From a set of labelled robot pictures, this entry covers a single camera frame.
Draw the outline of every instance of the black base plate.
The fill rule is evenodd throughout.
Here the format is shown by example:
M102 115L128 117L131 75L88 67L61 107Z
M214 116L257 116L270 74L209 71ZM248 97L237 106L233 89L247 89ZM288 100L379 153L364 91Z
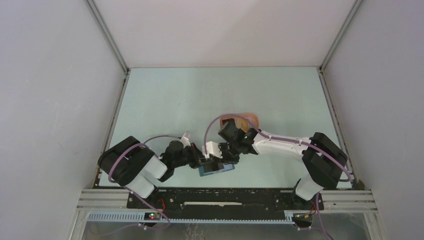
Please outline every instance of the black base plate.
M129 194L128 209L147 207ZM161 187L150 204L162 209L171 219L199 220L285 220L284 210L312 210L310 201L293 202L292 190L286 188L175 188ZM185 202L232 202L241 205L191 205ZM321 201L319 209L324 209Z

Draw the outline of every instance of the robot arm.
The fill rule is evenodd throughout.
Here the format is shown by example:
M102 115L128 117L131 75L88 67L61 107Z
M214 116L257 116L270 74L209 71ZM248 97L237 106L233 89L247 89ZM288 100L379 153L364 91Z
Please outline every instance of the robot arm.
M174 174L175 168L185 165L193 169L207 166L215 171L222 168L223 164L237 164L240 154L291 156L302 162L308 174L298 181L293 193L305 201L310 200L323 188L336 188L342 170L313 148L299 144L301 141L315 145L344 166L347 156L323 133L316 132L313 137L304 138L282 137L265 131L261 133L258 134L254 128L244 132L236 127L234 119L228 119L218 132L225 142L207 142L206 150L202 147L200 151L194 143L189 142L189 134L186 133L180 140L171 141L160 157L147 147L138 147L137 144L142 143L130 136L103 153L98 165L107 174L113 169L111 178L142 198L149 197L156 190L145 178L147 175L164 182ZM296 141L293 143L275 140L275 137Z

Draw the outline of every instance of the glass panel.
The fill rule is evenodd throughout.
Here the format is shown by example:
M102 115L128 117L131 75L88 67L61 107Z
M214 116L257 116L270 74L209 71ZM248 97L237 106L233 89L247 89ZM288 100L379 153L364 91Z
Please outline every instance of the glass panel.
M325 229L335 240L370 240L364 216L360 213L323 214ZM172 224L163 230L144 230L128 227L108 236L92 233L108 233L128 225L121 222L88 222L84 240L325 240L318 230L297 231L288 224ZM313 223L320 227L318 218Z

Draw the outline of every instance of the light blue table surface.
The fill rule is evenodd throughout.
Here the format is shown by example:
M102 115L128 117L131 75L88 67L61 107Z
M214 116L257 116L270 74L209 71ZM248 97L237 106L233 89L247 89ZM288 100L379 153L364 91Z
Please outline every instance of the light blue table surface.
M208 124L225 113L255 113L260 128L273 134L322 132L338 143L315 67L133 68L128 81L110 146L131 135L143 142L190 131L191 142L201 148ZM208 141L223 142L219 128L216 122ZM160 154L171 140L158 138L148 145ZM152 182L161 187L292 188L305 174L297 160L249 154L240 156L235 170L200 177L197 169L184 166L166 182ZM105 173L99 185L114 186Z

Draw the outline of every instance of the orange object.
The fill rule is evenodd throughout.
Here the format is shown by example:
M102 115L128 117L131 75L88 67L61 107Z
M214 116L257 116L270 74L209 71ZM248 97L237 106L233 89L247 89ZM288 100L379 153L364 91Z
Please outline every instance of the orange object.
M255 127L259 128L259 119L258 119L258 116L256 116L256 114L254 113L235 113L235 114L248 119ZM235 126L237 128L242 129L245 132L249 130L249 123L238 117L221 117L221 119L219 120L219 124L221 128L224 125L223 120L227 120L227 119L234 119Z

